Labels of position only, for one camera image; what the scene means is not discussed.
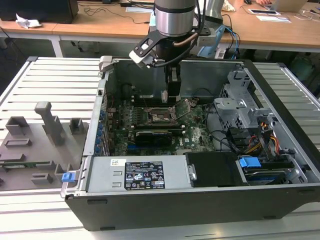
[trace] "blue drive latch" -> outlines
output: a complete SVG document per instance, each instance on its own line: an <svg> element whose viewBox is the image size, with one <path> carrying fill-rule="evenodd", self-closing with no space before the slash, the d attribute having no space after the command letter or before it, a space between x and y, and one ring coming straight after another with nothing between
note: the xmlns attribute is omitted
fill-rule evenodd
<svg viewBox="0 0 320 240"><path fill-rule="evenodd" d="M76 181L76 173L75 172L65 172L62 175L63 183L74 183Z"/></svg>
<svg viewBox="0 0 320 240"><path fill-rule="evenodd" d="M242 168L261 168L261 163L257 157L246 156L239 160Z"/></svg>

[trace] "green circuit board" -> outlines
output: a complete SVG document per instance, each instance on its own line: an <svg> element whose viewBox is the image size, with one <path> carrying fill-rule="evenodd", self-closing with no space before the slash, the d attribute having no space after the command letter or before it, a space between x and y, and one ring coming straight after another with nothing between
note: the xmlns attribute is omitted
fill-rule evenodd
<svg viewBox="0 0 320 240"><path fill-rule="evenodd" d="M134 107L128 102L120 104L112 118L109 118L109 129L113 136L112 156L150 156L150 155L183 155L186 152L214 151L214 144L210 141L209 133L205 126L205 113L203 105L190 108L180 104L175 108L175 118L172 123L168 119L174 114L165 107ZM136 147L135 130L133 125L146 126L154 123L161 125L184 125L182 135L174 135L170 146L164 147Z"/></svg>

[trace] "floor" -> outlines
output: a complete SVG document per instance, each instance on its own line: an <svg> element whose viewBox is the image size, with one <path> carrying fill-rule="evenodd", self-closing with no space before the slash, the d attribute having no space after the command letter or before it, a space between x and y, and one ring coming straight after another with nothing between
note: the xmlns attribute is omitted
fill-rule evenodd
<svg viewBox="0 0 320 240"><path fill-rule="evenodd" d="M19 71L21 66L24 64L25 59L29 56L38 57L55 57L51 42L48 40L41 39L6 39L6 49L0 49L0 93L2 93L10 81L14 78L16 73ZM106 43L101 42L99 44L99 53L94 52L94 44L92 42L80 42L80 46L83 52L80 52L77 46L73 46L70 41L63 41L62 47L67 58L100 58L103 55L111 55L116 57L128 57L129 52L133 49L134 44L132 43ZM245 50L241 50L241 55L245 54ZM292 52L274 52L270 60L266 61L265 57L268 51L257 50L254 54L255 62L276 62L285 63L290 68L290 61L295 53ZM320 53L312 53L306 56L305 53L299 53L298 56L306 58L310 61L310 64L314 66L314 74L312 84L309 80L305 81L304 84L309 87L313 93L317 87L320 86Z"/></svg>

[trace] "motherboard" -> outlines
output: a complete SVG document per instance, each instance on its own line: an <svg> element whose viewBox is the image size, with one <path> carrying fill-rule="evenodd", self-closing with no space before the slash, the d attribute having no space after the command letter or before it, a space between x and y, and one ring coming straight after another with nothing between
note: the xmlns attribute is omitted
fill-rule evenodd
<svg viewBox="0 0 320 240"><path fill-rule="evenodd" d="M206 127L206 104L183 99L172 107L135 106L122 101L110 108L107 126L112 156L183 155L214 151Z"/></svg>

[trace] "sticker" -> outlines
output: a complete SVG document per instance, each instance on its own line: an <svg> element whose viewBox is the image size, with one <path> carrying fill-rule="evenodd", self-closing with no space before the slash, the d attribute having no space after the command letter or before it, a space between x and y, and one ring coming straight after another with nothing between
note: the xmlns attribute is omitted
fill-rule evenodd
<svg viewBox="0 0 320 240"><path fill-rule="evenodd" d="M24 169L23 165L12 165L12 166L4 166L5 169Z"/></svg>
<svg viewBox="0 0 320 240"><path fill-rule="evenodd" d="M124 188L126 190L165 189L162 161L125 162L124 165Z"/></svg>
<svg viewBox="0 0 320 240"><path fill-rule="evenodd" d="M111 167L124 166L126 162L127 162L126 159L111 159L110 166Z"/></svg>

